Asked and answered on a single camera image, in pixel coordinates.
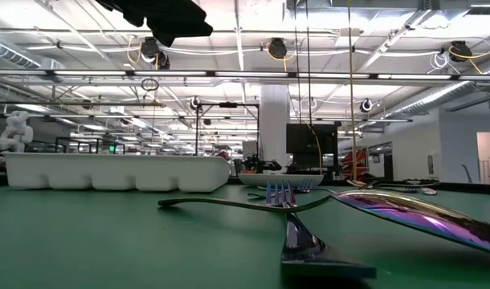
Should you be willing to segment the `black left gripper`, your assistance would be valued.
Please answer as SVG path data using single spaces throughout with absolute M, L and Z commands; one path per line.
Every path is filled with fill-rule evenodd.
M 124 10 L 123 17 L 134 26 L 144 24 L 163 46 L 171 47 L 176 38 L 210 36 L 213 27 L 206 22 L 206 12 L 192 0 L 95 0 L 107 10 Z

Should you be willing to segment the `iridescent rainbow spoon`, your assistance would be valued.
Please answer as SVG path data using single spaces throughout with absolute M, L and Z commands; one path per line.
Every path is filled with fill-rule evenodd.
M 380 180 L 372 180 L 369 182 L 364 182 L 364 181 L 354 181 L 354 180 L 347 180 L 349 184 L 352 186 L 358 187 L 360 189 L 372 189 L 372 188 L 402 188 L 402 189 L 420 189 L 420 188 L 430 188 L 434 185 L 439 185 L 439 182 L 434 182 L 434 183 L 429 183 L 429 184 L 411 184 L 411 183 L 404 183 L 404 184 L 394 184 L 394 183 L 387 183 L 383 182 Z
M 167 207 L 200 202 L 287 214 L 310 210 L 331 200 L 388 222 L 490 253 L 489 222 L 479 221 L 466 214 L 415 197 L 383 190 L 329 191 L 326 196 L 303 205 L 296 203 L 296 195 L 292 189 L 268 191 L 264 205 L 206 197 L 171 198 L 160 200 L 157 204 L 160 207 Z

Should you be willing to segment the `white plastic cutlery tray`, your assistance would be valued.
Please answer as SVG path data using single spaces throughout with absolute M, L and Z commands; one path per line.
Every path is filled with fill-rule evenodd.
M 209 193 L 231 171 L 221 157 L 132 154 L 6 153 L 9 186 L 16 189 L 98 189 Z

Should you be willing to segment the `black monitor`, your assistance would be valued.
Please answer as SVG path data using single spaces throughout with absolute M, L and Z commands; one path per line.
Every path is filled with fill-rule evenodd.
M 294 165 L 325 167 L 324 155 L 337 152 L 337 137 L 335 124 L 287 124 L 286 153 Z

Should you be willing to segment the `white round plate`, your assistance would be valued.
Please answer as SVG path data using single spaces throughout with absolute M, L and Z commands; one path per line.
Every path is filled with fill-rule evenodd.
M 274 185 L 276 182 L 291 183 L 292 186 L 298 187 L 302 185 L 319 185 L 324 175 L 309 175 L 309 174 L 258 174 L 258 173 L 239 173 L 239 180 L 244 185 L 249 186 L 263 186 L 266 187 L 268 183 Z

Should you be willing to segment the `red rack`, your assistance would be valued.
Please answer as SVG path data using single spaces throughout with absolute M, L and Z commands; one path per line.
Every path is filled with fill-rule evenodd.
M 356 180 L 363 181 L 367 172 L 368 153 L 366 147 L 360 147 L 356 150 L 355 160 L 353 160 L 351 149 L 345 151 L 345 155 L 341 158 L 341 175 L 344 179 L 351 179 L 356 173 Z

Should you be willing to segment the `green table mat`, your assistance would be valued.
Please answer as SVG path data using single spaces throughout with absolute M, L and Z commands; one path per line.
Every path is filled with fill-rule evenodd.
M 490 254 L 336 201 L 300 219 L 376 279 L 288 277 L 283 216 L 162 198 L 0 187 L 0 289 L 490 289 Z

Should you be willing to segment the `tall black frame rig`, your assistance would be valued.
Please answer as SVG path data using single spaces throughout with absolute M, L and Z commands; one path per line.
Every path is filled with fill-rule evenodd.
M 260 141 L 260 112 L 259 104 L 249 104 L 249 103 L 236 103 L 236 102 L 219 102 L 217 104 L 209 104 L 199 102 L 195 105 L 195 155 L 198 155 L 198 138 L 200 137 L 200 120 L 215 106 L 217 105 L 219 108 L 244 108 L 246 112 L 248 112 L 255 120 L 256 120 L 256 152 L 259 153 L 259 141 Z M 257 114 L 254 115 L 250 108 L 256 108 Z

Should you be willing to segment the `low black frame rig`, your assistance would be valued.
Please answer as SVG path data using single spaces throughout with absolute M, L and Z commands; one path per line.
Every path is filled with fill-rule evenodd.
M 108 150 L 110 145 L 115 146 L 115 152 Z M 81 154 L 125 154 L 126 145 L 114 140 L 105 140 L 96 137 L 57 137 L 54 143 L 55 153 L 81 153 Z

